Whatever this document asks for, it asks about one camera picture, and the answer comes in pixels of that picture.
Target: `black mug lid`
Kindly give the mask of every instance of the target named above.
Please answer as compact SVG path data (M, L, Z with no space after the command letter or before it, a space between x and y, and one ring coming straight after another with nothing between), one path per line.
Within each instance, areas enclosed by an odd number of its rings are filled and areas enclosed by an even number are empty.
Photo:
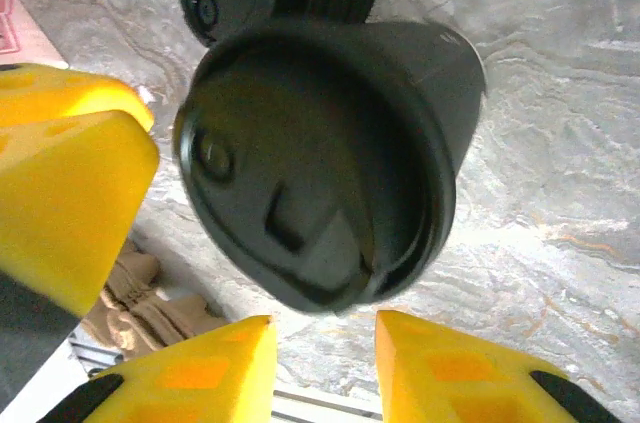
M455 182L437 121L407 103L424 105L409 75L317 25L272 23L212 50L174 144L231 260L289 306L340 311L399 291L438 253Z

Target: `black travel mug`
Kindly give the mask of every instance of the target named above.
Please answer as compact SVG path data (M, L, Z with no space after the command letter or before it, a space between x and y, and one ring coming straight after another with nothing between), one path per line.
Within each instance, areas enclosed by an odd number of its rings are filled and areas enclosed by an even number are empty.
M343 311L437 257L485 91L439 23L272 21L205 56L174 150L235 265L293 308Z

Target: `beige cloth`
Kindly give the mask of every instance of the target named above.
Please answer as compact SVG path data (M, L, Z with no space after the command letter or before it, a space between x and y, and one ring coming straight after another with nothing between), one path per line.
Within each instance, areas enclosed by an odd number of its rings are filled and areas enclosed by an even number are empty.
M82 327L107 348L122 352L125 360L224 326L227 321L206 311L200 295L165 301L151 288L158 260L136 251L127 242L118 256L100 298L82 321Z

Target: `black plastic container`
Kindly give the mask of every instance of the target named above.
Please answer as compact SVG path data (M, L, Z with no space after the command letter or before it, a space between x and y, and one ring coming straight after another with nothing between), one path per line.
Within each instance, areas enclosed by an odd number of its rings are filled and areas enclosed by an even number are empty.
M449 234L485 92L438 23L275 21L202 61L174 129L204 227L296 309L392 296Z

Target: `marble surface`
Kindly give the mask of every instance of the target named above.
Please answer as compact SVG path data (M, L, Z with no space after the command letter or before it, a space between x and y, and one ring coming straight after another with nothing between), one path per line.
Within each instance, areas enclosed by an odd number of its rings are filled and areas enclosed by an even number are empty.
M162 163L135 237L230 318L276 315L281 381L375 398L375 310L397 308L546 358L640 421L640 0L377 0L372 20L461 28L491 92L438 261L383 305L323 317L265 295L189 208L169 138L204 49L178 0L23 1L72 67L148 100Z

